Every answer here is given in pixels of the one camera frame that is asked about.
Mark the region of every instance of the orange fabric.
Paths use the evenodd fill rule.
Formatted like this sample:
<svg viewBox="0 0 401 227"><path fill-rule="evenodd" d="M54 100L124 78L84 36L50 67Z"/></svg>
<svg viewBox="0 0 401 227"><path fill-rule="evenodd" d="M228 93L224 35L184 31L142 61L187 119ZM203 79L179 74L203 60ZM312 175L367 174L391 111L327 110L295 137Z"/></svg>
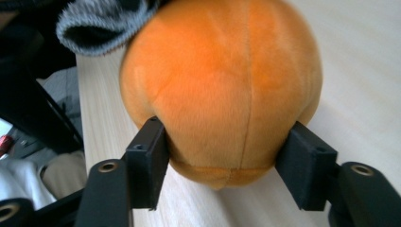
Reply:
<svg viewBox="0 0 401 227"><path fill-rule="evenodd" d="M322 72L282 1L175 0L132 40L120 86L139 128L153 115L165 124L173 167L221 188L273 166L295 121L314 114Z"/></svg>

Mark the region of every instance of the black metal bracket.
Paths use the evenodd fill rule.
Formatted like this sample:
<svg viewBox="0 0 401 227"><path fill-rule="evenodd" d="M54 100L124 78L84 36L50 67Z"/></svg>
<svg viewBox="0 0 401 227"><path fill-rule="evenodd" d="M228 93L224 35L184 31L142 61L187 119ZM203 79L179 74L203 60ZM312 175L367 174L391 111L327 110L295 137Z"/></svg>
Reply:
<svg viewBox="0 0 401 227"><path fill-rule="evenodd" d="M337 152L297 122L278 154L276 169L300 209L323 211L330 226L401 226L401 198L377 169L336 164Z"/></svg>
<svg viewBox="0 0 401 227"><path fill-rule="evenodd" d="M386 178L364 164L339 166L337 154L301 123L290 130L275 167L298 207L322 211L329 201L333 227L401 226L401 198ZM0 225L132 226L132 208L156 209L168 157L164 125L152 117L121 160L91 168L84 190L36 212L28 200L1 201Z"/></svg>

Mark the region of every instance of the light wood surface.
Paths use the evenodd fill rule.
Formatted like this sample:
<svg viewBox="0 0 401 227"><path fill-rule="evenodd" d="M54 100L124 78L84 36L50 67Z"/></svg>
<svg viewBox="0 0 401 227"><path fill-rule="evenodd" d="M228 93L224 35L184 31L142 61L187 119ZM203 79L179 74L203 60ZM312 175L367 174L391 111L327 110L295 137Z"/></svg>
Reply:
<svg viewBox="0 0 401 227"><path fill-rule="evenodd" d="M338 163L362 162L401 192L401 2L291 2L310 23L324 71L322 99L308 127L340 152ZM78 56L88 167L120 158L137 133L119 93L124 50ZM260 181L213 191L169 168L157 211L134 210L136 226L328 226L325 212L299 211L272 170Z"/></svg>

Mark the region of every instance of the plush toy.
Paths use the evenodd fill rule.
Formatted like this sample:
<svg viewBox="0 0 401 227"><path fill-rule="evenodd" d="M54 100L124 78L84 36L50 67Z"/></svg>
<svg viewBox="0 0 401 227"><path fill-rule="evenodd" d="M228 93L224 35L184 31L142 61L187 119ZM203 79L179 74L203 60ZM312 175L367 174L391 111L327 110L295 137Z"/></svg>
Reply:
<svg viewBox="0 0 401 227"><path fill-rule="evenodd" d="M294 123L314 114L322 71L283 1L174 0L131 40L120 86L138 128L164 123L174 169L220 189L274 165Z"/></svg>

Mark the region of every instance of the knitted cloth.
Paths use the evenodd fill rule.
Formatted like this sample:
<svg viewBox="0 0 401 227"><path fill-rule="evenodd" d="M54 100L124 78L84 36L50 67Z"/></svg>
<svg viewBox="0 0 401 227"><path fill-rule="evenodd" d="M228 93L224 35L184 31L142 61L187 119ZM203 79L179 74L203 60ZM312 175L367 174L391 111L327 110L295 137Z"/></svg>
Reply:
<svg viewBox="0 0 401 227"><path fill-rule="evenodd" d="M104 55L123 45L163 0L77 0L57 24L61 43L76 54Z"/></svg>

